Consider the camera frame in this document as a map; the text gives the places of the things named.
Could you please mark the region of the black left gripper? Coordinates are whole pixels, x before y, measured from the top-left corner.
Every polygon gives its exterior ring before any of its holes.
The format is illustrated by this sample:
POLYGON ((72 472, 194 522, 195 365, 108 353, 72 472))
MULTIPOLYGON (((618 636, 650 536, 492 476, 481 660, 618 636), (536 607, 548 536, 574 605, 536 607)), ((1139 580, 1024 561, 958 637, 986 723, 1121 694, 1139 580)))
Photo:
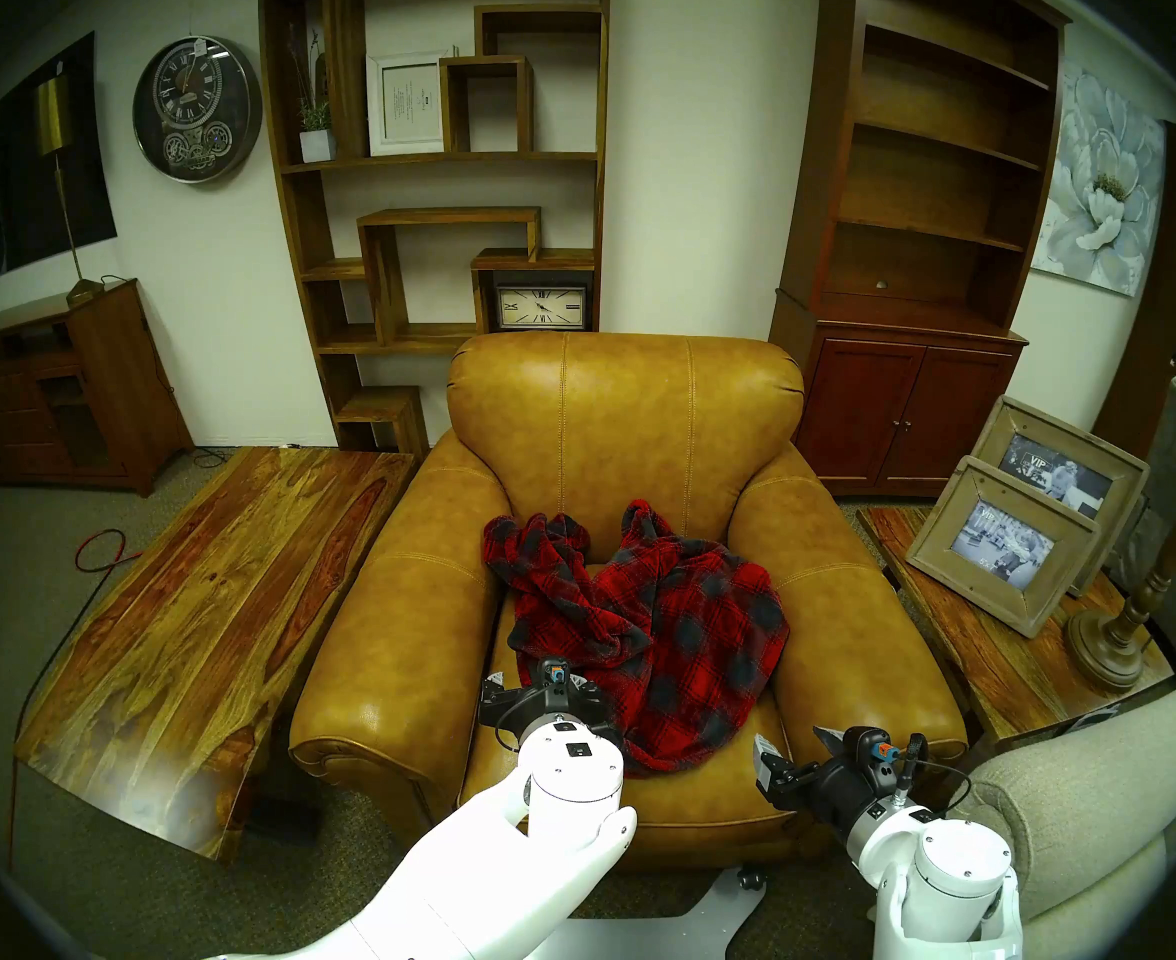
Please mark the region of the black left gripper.
POLYGON ((570 673, 574 687, 505 691, 505 672, 485 676, 477 705, 479 729, 492 729, 503 749, 517 754, 532 731, 561 721, 581 724, 593 735, 619 744, 606 695, 588 678, 570 673))

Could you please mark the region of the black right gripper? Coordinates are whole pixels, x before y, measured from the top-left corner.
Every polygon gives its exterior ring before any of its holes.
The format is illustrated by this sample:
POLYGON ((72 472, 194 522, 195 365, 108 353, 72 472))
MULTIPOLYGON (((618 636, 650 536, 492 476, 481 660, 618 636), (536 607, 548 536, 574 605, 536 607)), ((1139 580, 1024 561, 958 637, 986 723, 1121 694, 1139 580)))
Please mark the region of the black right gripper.
POLYGON ((886 729, 814 726, 813 733, 830 756, 823 764, 793 764, 763 734, 753 736, 753 771, 771 807, 806 811, 848 839, 862 819, 886 813, 876 804, 907 796, 908 782, 894 768, 901 751, 886 729))

